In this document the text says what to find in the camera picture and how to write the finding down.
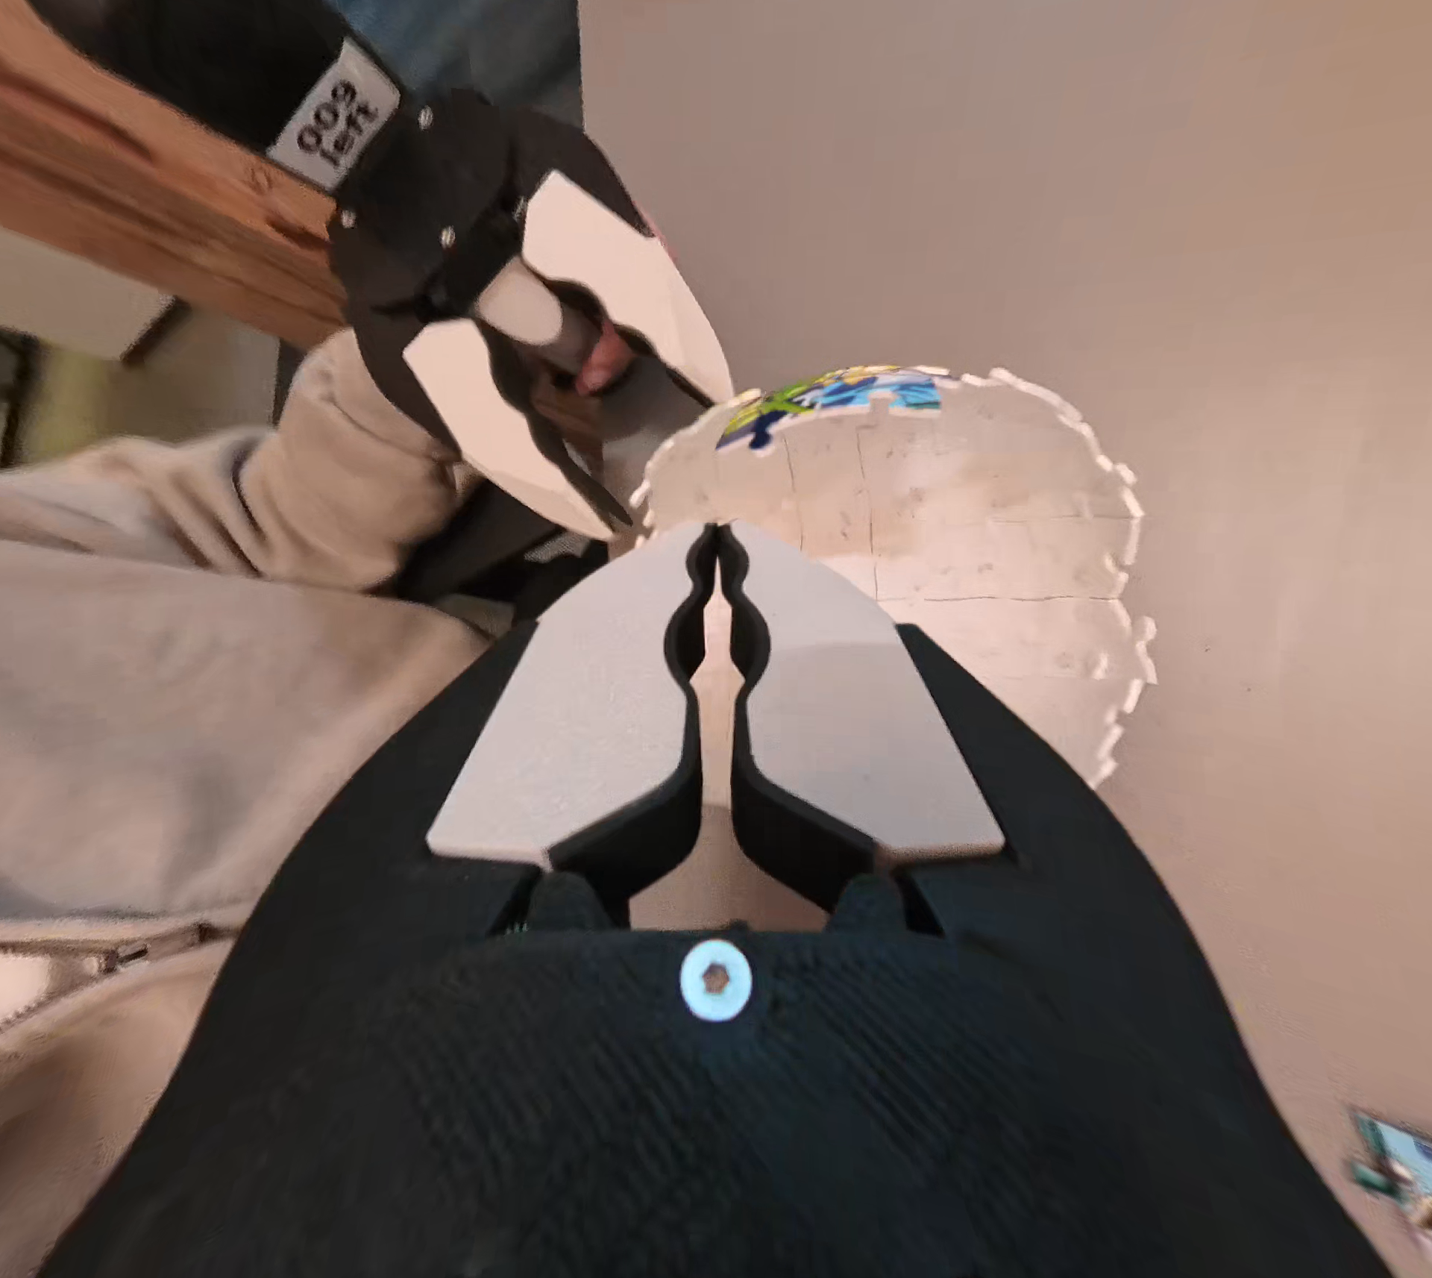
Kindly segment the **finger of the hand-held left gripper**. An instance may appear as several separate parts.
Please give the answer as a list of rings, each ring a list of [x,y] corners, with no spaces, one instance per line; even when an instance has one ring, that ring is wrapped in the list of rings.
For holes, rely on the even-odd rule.
[[[732,395],[723,346],[662,240],[559,170],[528,197],[520,252],[544,282],[589,294],[708,404]]]
[[[555,525],[608,542],[626,507],[592,475],[532,397],[532,376],[510,339],[468,319],[429,322],[403,358],[464,461]]]

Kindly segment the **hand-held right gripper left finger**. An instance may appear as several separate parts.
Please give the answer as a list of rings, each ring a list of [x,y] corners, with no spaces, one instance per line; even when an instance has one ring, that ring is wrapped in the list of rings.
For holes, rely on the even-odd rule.
[[[693,849],[713,525],[608,563],[534,624],[428,833],[443,858],[580,875],[631,900]]]

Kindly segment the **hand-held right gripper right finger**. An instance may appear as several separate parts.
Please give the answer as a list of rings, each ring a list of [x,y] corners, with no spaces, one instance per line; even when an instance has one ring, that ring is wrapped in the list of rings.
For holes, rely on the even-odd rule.
[[[752,522],[716,543],[743,854],[820,911],[864,875],[998,854],[1004,833],[886,610]]]

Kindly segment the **colourful cartoon puzzle ball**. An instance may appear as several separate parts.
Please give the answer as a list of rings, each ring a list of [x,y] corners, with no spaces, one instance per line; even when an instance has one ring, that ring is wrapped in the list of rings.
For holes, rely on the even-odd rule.
[[[1004,370],[867,364],[707,409],[625,501],[646,536],[747,521],[920,627],[1083,781],[1156,681],[1125,601],[1137,476],[1083,413]]]

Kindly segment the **person's left hand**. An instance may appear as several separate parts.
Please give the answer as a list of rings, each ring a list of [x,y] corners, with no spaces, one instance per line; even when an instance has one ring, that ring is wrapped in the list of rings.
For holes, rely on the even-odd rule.
[[[580,372],[574,389],[585,397],[597,397],[616,386],[629,372],[635,351],[610,319],[604,321]]]

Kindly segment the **wooden furniture panel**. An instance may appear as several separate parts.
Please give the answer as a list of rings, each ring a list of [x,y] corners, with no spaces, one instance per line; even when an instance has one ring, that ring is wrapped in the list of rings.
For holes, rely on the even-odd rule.
[[[1,222],[301,348],[343,322],[331,200],[1,0]]]

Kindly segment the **person's beige zip jacket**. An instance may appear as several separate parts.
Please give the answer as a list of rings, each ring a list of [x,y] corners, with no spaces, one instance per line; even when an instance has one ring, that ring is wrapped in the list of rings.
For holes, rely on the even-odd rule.
[[[242,551],[268,434],[3,475],[3,1275],[134,1142],[234,936],[358,767],[480,652],[441,612]]]

